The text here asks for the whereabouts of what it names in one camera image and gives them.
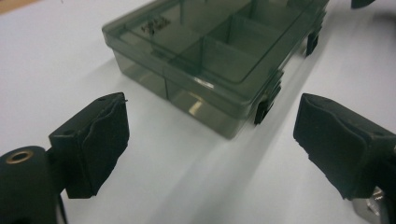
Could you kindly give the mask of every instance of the white surface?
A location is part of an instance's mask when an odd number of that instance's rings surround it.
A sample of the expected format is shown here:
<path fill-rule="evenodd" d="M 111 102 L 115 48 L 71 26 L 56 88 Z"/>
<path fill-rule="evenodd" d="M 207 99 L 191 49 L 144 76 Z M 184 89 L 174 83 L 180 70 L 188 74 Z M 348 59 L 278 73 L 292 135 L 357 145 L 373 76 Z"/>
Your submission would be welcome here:
<path fill-rule="evenodd" d="M 263 124 L 228 141 L 123 76 L 101 27 L 146 1 L 40 1 L 0 15 L 0 155 L 48 135 L 94 99 L 123 91 L 131 139 L 97 197 L 70 223 L 365 223 L 292 137 L 302 92 L 396 133 L 396 2 L 335 0 L 319 45 Z"/>

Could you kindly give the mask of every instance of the transparent plastic box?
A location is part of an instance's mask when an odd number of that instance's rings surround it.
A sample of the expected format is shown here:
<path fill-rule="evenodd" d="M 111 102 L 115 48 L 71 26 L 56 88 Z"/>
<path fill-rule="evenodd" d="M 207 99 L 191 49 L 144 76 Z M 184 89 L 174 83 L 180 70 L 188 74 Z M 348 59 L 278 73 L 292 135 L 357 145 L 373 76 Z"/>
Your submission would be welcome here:
<path fill-rule="evenodd" d="M 122 73 L 233 138 L 271 108 L 283 66 L 318 36 L 327 2 L 155 1 L 103 33 Z"/>

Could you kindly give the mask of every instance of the black clamp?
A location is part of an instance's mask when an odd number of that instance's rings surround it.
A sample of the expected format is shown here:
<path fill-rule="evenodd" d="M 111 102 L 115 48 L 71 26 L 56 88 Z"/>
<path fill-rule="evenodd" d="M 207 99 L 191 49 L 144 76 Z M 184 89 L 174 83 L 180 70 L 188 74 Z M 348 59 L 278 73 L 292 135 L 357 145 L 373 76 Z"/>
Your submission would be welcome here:
<path fill-rule="evenodd" d="M 330 99 L 305 93 L 293 135 L 343 198 L 373 198 L 363 201 L 362 209 L 355 206 L 359 215 L 369 220 L 365 213 L 372 211 L 382 214 L 375 223 L 396 223 L 394 133 Z M 375 196 L 378 188 L 381 197 Z M 373 205 L 378 200 L 383 201 L 382 211 Z"/>
<path fill-rule="evenodd" d="M 0 157 L 2 224 L 67 223 L 60 193 L 90 198 L 128 145 L 123 93 L 101 97 L 54 131 L 52 148 L 21 147 Z"/>

